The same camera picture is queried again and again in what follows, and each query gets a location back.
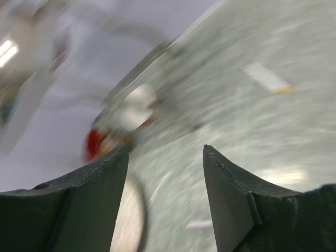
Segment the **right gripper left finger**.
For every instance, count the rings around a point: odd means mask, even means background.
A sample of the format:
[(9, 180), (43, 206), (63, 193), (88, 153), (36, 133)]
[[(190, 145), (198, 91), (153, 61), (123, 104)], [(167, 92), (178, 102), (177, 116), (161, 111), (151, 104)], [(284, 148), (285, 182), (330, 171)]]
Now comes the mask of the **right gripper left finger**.
[(30, 190), (1, 193), (1, 251), (109, 251), (129, 162), (123, 144)]

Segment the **red and black mug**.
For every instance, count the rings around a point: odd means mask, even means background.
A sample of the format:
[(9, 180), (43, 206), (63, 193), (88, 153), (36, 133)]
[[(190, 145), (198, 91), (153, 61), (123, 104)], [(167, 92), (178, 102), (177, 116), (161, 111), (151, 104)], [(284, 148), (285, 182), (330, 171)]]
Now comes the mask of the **red and black mug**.
[(105, 135), (97, 127), (92, 127), (83, 142), (83, 160), (91, 162), (99, 156), (101, 143)]

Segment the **white pen red tip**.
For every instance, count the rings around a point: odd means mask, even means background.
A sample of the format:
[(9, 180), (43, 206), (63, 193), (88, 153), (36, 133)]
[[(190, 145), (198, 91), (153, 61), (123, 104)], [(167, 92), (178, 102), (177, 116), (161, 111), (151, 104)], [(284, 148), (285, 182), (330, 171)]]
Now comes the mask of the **white pen red tip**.
[(213, 223), (211, 220), (191, 220), (186, 225), (186, 229), (196, 229), (196, 228), (208, 228), (212, 227)]

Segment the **white pen yellow tip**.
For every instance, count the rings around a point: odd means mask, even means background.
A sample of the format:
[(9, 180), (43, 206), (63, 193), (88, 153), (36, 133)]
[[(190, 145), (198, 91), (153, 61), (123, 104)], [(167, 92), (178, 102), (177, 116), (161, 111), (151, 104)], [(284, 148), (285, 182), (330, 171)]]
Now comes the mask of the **white pen yellow tip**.
[(259, 62), (252, 62), (243, 67), (244, 73), (272, 93), (284, 93), (293, 90), (293, 86)]

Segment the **speckled grey plate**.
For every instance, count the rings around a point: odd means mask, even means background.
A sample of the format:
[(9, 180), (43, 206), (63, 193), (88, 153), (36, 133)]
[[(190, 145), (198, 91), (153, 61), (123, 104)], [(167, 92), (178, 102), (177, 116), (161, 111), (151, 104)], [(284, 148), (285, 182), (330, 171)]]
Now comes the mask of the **speckled grey plate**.
[(110, 251), (143, 251), (148, 215), (143, 187), (136, 176), (127, 176), (115, 223)]

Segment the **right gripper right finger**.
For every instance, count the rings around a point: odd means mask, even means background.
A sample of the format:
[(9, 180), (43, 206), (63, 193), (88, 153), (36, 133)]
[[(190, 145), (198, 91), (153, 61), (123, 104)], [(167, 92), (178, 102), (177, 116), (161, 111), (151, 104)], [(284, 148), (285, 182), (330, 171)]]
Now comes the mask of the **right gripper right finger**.
[(335, 185), (296, 192), (203, 148), (218, 251), (335, 251)]

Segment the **metal dish rack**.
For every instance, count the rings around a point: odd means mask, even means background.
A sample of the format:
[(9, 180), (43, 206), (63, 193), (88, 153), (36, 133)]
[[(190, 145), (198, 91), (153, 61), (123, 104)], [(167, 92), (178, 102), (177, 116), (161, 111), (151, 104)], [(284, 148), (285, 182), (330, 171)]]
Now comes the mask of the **metal dish rack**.
[[(202, 128), (203, 120), (184, 106), (182, 96), (187, 91), (187, 81), (199, 71), (206, 61), (206, 53), (200, 46), (172, 47), (160, 50), (139, 74), (127, 83), (119, 83), (104, 100), (104, 109), (95, 120), (100, 131), (114, 133), (143, 133), (162, 128), (194, 132)], [(121, 112), (125, 97), (139, 85), (147, 83), (155, 91), (158, 102), (146, 124), (134, 131), (121, 125)]]

